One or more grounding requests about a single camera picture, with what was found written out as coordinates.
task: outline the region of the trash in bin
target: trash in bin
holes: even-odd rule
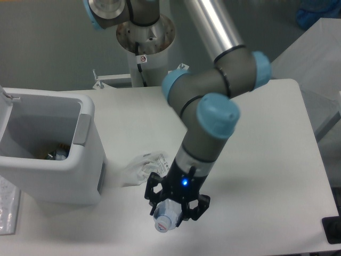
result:
[[[56,150],[48,153],[44,159],[57,161],[65,160],[69,156],[70,148],[70,146],[61,143]]]

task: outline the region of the aluminum arm tube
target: aluminum arm tube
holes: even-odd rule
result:
[[[184,1],[212,61],[243,41],[222,0]]]

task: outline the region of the bottle label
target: bottle label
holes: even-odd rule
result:
[[[160,223],[158,223],[158,228],[159,228],[159,230],[167,230],[167,228]]]

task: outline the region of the white table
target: white table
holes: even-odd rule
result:
[[[198,221],[161,234],[144,199],[145,184],[118,187],[135,156],[175,156],[185,127],[160,88],[80,91],[95,102],[108,157],[96,206],[37,202],[23,194],[17,233],[0,237],[0,255],[276,255],[341,249],[328,244],[321,219],[337,215],[298,85],[271,81],[235,99],[241,109],[201,193]]]

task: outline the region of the metal bracket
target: metal bracket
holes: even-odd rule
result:
[[[188,70],[190,66],[181,63],[177,69],[184,69]],[[96,70],[92,70],[94,78],[95,78],[95,84],[93,86],[93,89],[105,89],[107,87],[115,87],[115,85],[119,84],[129,84],[131,83],[131,76],[130,74],[121,74],[121,75],[108,75],[108,76],[98,76],[96,74]]]

